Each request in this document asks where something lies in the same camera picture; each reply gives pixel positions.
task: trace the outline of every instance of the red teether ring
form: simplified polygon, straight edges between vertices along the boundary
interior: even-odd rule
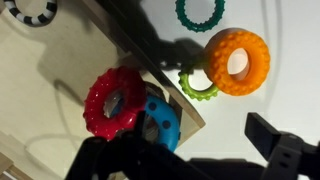
[[[124,106],[120,113],[108,118],[104,115],[104,103],[116,90],[122,92]],[[118,130],[134,127],[136,116],[139,111],[144,110],[146,101],[146,87],[139,72],[123,66],[109,69],[98,77],[85,100],[83,117],[87,129],[95,136],[112,140]]]

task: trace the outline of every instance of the white surface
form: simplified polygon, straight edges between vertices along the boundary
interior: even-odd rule
[[[258,112],[279,130],[317,144],[320,140],[320,1],[226,1],[223,19],[205,33],[191,32],[181,25],[176,18],[174,0],[143,0],[142,4],[161,39],[190,37],[205,46],[218,31],[239,27],[260,35],[271,53],[268,79],[256,92],[244,97],[219,92],[217,98],[202,102],[190,99],[207,125],[178,148],[179,155],[185,159],[246,158],[265,164],[244,135],[248,112]],[[197,12],[190,14],[191,18],[199,22],[208,18],[208,11],[212,12],[213,7],[213,0],[187,0],[187,8]],[[179,86],[178,70],[165,74]]]
[[[236,49],[229,57],[228,73],[241,73],[248,65],[248,54],[243,48]]]
[[[39,14],[45,7],[39,2],[18,6]],[[97,76],[117,63],[116,47],[72,1],[61,1],[54,21],[41,28],[3,7],[0,1],[0,152],[34,179],[63,179],[92,136],[83,100]]]

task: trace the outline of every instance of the ring hole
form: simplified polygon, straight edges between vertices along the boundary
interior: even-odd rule
[[[186,15],[193,22],[205,22],[214,12],[216,4],[212,0],[189,0],[186,1]]]
[[[232,52],[228,60],[228,73],[236,80],[246,78],[250,68],[248,54],[243,48],[238,48]]]
[[[156,123],[156,121],[151,117],[148,116],[146,117],[146,132],[145,132],[145,138],[147,141],[151,143],[156,143],[158,140],[159,136],[159,128]]]
[[[189,84],[192,89],[202,91],[208,89],[212,82],[203,69],[194,69],[193,73],[189,74]]]
[[[22,14],[31,17],[37,17],[45,10],[47,1],[37,0],[37,1],[18,1],[16,6],[21,11]]]
[[[107,97],[103,106],[104,115],[107,118],[111,118],[112,111],[116,107],[116,105],[119,103],[121,98],[122,98],[122,94],[120,91],[114,91]]]

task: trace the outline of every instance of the toy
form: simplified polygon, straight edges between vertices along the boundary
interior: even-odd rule
[[[228,73],[228,59],[233,51],[243,48],[248,54],[250,68],[243,79],[234,79]],[[217,33],[207,47],[209,79],[224,93],[233,96],[250,94],[258,89],[270,69],[270,55],[265,42],[258,35],[244,29],[230,28]]]
[[[20,22],[30,26],[42,26],[51,21],[57,12],[57,0],[47,0],[45,11],[37,17],[23,15],[16,6],[15,0],[4,0],[10,13]]]
[[[248,64],[239,74],[228,72],[231,54],[243,48],[248,54]],[[240,28],[229,28],[214,35],[207,44],[200,64],[213,82],[203,91],[192,89],[188,82],[189,73],[195,65],[189,65],[179,73],[179,84],[190,98],[201,101],[217,96],[219,90],[233,96],[243,96],[258,89],[267,77],[270,69],[270,55],[265,42],[256,34]]]
[[[176,1],[176,12],[178,15],[178,19],[180,20],[183,26],[187,27],[191,31],[205,32],[217,25],[220,19],[222,18],[222,14],[224,12],[224,3],[224,0],[215,0],[216,7],[214,13],[212,14],[209,20],[203,23],[194,23],[190,19],[188,19],[184,8],[186,0]]]
[[[119,101],[112,115],[121,111],[123,101]],[[147,115],[153,117],[159,128],[157,143],[174,151],[179,141],[179,121],[174,110],[162,99],[149,95],[144,107]]]
[[[179,73],[179,84],[182,87],[182,91],[189,95],[191,99],[196,98],[198,101],[202,101],[203,99],[209,100],[212,96],[216,97],[218,95],[219,89],[212,84],[209,88],[198,91],[193,89],[189,84],[189,74],[192,71],[195,65],[189,65]]]
[[[120,113],[108,118],[104,116],[104,103],[107,97],[117,90],[121,91],[124,97],[124,105]],[[83,117],[87,129],[95,136],[111,140],[117,131],[134,127],[137,113],[144,110],[146,101],[145,83],[139,72],[127,67],[109,69],[98,77],[85,100]]]

